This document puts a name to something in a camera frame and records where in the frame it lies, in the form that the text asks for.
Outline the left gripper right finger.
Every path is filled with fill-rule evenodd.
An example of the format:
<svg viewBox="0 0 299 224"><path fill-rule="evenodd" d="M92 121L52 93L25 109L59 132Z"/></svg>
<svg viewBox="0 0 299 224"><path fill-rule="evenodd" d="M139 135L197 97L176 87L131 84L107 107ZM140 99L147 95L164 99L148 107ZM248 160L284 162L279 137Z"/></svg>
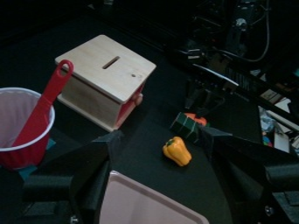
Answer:
<svg viewBox="0 0 299 224"><path fill-rule="evenodd" d="M299 224L299 158L260 143L200 128L233 224Z"/></svg>

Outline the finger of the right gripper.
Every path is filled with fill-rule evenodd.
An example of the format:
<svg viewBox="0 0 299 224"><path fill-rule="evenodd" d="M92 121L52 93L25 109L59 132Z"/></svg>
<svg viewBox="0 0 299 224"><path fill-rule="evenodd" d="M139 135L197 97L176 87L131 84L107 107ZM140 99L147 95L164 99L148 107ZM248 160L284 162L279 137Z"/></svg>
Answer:
<svg viewBox="0 0 299 224"><path fill-rule="evenodd" d="M207 93L203 103L197 108L197 117L204 117L209 112L212 112L223 103L225 99L213 93Z"/></svg>
<svg viewBox="0 0 299 224"><path fill-rule="evenodd" d="M203 91L203 83L196 80L187 80L184 107L189 109Z"/></svg>

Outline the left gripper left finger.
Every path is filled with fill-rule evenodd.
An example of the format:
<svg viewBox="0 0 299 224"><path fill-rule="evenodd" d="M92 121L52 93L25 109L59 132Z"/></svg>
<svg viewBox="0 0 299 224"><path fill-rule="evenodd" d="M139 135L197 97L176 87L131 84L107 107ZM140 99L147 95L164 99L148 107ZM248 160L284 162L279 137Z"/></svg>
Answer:
<svg viewBox="0 0 299 224"><path fill-rule="evenodd" d="M43 165L23 187L23 224L97 224L119 130Z"/></svg>

